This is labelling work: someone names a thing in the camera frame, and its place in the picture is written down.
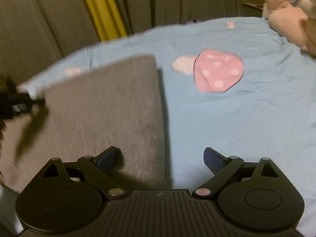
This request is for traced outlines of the grey sweatpants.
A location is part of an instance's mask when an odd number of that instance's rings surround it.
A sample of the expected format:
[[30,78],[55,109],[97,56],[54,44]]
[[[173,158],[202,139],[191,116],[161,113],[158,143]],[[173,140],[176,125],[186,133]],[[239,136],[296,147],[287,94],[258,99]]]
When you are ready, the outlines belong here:
[[1,183],[22,192],[53,157],[75,162],[110,146],[122,155],[110,175],[126,189],[165,186],[165,134],[156,62],[121,60],[52,86],[46,102],[6,122]]

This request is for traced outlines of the light blue mushroom bedsheet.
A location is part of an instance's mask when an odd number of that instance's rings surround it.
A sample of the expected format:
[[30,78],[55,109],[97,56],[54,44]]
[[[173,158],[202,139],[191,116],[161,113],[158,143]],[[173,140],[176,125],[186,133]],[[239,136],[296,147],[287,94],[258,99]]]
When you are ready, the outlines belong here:
[[[144,55],[154,57],[159,80],[165,186],[123,187],[124,198],[48,198],[41,176],[51,158],[22,192],[1,183],[1,236],[315,236],[315,59],[264,19],[159,27],[99,43],[23,90],[36,98]],[[193,197],[214,176],[206,148],[251,163],[270,158],[261,182],[280,197]]]

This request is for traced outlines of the olive and yellow curtain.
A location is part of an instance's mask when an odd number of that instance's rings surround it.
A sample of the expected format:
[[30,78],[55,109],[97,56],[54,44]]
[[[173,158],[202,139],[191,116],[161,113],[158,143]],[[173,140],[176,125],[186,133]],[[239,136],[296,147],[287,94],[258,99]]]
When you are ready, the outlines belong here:
[[21,84],[99,41],[240,16],[263,0],[1,0],[1,77]]

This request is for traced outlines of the pink plush toy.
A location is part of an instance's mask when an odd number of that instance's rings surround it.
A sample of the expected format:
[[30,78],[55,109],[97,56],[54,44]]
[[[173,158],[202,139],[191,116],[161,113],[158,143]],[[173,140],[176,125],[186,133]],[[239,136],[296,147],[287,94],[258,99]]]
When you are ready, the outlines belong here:
[[315,0],[263,0],[262,17],[289,42],[315,56]]

